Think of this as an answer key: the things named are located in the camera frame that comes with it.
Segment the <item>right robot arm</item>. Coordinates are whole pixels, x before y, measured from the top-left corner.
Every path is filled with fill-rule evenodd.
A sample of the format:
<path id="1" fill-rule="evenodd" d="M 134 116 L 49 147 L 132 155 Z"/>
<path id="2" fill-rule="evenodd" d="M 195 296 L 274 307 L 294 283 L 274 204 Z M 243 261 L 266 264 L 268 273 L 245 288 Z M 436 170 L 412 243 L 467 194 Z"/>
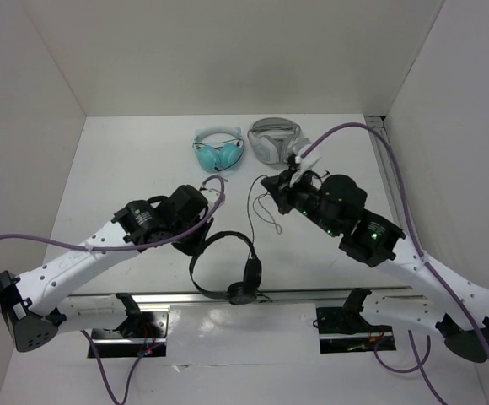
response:
<path id="1" fill-rule="evenodd" d="M 330 175 L 321 186 L 305 175 L 295 185 L 291 170 L 261 180 L 281 214 L 297 210 L 356 262 L 397 278 L 425 296 L 403 303 L 354 289 L 342 312 L 346 327 L 391 325 L 440 338 L 454 354 L 473 363 L 489 355 L 489 289 L 472 283 L 437 259 L 419 254 L 397 225 L 367 210 L 367 193 L 346 175 Z"/>

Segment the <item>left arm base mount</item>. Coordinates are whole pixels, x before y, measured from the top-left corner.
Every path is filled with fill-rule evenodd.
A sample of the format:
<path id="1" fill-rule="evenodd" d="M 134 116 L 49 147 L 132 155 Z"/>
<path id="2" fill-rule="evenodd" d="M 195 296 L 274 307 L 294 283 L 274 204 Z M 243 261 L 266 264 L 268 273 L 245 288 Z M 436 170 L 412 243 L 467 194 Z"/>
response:
<path id="1" fill-rule="evenodd" d="M 93 329 L 89 335 L 102 359 L 162 358 L 167 353 L 169 307 L 148 306 L 135 324 Z"/>

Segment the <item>black headphones with cable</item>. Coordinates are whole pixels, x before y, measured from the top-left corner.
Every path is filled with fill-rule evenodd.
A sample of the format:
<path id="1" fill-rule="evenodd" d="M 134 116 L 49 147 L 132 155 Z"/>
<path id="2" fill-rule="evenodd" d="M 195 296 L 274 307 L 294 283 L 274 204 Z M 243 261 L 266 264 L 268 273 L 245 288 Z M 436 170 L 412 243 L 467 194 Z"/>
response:
<path id="1" fill-rule="evenodd" d="M 211 298 L 233 287 L 261 291 L 263 265 L 256 249 L 254 220 L 271 226 L 276 235 L 282 233 L 282 225 L 266 206 L 267 192 L 254 194 L 266 175 L 258 175 L 249 185 L 244 203 L 245 219 L 249 230 L 219 230 L 205 240 L 203 252 L 193 256 L 188 274 L 197 292 Z"/>

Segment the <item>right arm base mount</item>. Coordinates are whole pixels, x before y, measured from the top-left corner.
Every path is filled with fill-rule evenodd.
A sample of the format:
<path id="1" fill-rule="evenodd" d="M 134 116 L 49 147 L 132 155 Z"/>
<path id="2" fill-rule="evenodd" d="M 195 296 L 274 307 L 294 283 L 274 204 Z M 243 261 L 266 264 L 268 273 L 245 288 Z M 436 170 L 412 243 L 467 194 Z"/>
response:
<path id="1" fill-rule="evenodd" d="M 379 351 L 396 350 L 392 327 L 369 325 L 341 307 L 317 307 L 313 327 L 319 333 L 322 354 L 373 352 L 377 343 Z"/>

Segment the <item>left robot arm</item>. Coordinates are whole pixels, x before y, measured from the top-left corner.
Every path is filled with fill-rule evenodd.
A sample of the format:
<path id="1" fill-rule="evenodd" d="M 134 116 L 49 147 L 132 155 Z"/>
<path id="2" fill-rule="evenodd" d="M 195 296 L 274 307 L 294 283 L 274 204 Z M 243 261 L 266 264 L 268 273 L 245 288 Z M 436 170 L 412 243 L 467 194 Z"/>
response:
<path id="1" fill-rule="evenodd" d="M 85 297 L 74 291 L 149 246 L 205 233 L 206 216 L 219 200 L 216 190 L 183 185 L 168 197 L 132 201 L 77 250 L 26 273 L 1 272 L 0 312 L 15 348 L 26 353 L 83 329 L 110 329 L 123 337 L 140 331 L 147 317 L 131 294 Z"/>

